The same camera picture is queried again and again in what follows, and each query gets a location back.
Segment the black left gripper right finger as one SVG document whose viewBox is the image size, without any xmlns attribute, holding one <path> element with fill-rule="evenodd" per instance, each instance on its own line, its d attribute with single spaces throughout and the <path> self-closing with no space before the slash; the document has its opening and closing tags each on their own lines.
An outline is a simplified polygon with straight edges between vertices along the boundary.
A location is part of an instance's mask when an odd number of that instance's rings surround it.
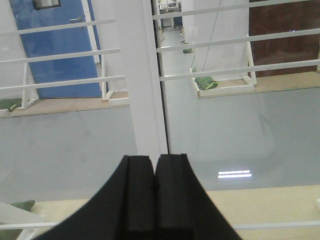
<svg viewBox="0 0 320 240">
<path fill-rule="evenodd" d="M 162 154 L 155 170 L 158 240 L 239 240 L 196 177 L 186 154 Z"/>
</svg>

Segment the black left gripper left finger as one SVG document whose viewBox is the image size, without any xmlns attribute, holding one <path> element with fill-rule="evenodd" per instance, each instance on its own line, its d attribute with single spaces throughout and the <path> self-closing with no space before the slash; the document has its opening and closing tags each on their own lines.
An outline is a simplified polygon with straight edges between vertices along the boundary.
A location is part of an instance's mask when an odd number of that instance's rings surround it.
<svg viewBox="0 0 320 240">
<path fill-rule="evenodd" d="M 38 240 L 151 240 L 154 171 L 148 156 L 125 155 L 101 189 Z"/>
</svg>

